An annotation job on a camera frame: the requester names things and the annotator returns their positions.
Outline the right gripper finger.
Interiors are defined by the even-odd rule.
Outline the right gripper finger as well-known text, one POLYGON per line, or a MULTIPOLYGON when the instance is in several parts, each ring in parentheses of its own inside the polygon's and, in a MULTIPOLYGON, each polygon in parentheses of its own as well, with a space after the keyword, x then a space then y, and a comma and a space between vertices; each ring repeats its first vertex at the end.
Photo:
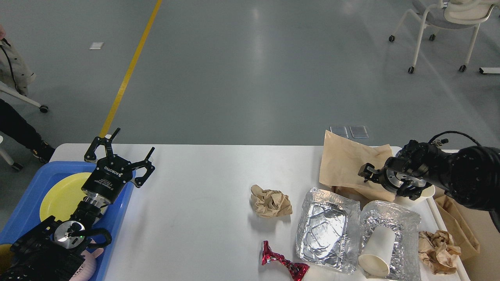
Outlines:
POLYGON ((380 183, 380 179, 385 174, 385 168, 375 169, 375 166, 370 163, 363 164, 358 172, 358 176, 364 178, 364 182, 371 181, 373 183, 380 183))

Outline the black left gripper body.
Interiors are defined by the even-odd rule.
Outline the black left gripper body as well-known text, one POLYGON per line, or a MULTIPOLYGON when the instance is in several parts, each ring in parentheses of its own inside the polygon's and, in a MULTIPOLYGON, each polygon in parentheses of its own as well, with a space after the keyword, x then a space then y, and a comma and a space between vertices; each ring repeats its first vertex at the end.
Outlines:
POLYGON ((84 193, 94 193, 113 204, 125 184, 132 179, 133 172, 126 170, 131 164, 120 156, 105 157, 97 161, 95 170, 82 186, 84 193))

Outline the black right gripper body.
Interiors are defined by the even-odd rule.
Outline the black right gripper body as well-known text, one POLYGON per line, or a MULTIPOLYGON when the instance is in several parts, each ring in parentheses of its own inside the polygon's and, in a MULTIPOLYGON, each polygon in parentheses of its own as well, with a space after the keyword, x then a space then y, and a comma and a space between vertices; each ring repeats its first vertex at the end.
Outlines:
POLYGON ((428 188, 428 182, 406 174, 403 168, 409 163, 407 158, 389 157, 384 167, 379 170, 377 179, 379 184, 396 196, 416 200, 428 188))

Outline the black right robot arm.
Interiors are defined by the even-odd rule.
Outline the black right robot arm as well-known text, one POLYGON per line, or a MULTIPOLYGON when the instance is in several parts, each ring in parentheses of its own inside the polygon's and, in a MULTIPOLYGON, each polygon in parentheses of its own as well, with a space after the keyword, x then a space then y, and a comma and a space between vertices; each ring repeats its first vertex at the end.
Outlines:
POLYGON ((427 187, 438 187, 460 205, 488 212, 499 229, 500 151, 471 140, 473 146, 447 153, 441 134, 427 142, 412 139, 381 169, 367 162, 358 175, 413 201, 427 187))

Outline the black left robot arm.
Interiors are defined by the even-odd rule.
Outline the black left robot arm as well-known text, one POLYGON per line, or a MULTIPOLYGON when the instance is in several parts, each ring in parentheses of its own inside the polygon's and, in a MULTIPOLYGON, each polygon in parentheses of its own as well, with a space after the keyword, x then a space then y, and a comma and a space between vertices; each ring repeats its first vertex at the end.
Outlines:
POLYGON ((102 210, 116 201, 127 183, 142 187, 155 171, 150 161, 154 147, 138 162, 114 153, 112 142, 119 131, 109 138, 94 138, 84 160, 96 167, 82 184, 83 199, 69 219, 61 221, 51 215, 11 245, 14 257, 2 281, 69 281, 84 264, 84 251, 111 244, 110 232, 95 227, 102 210))

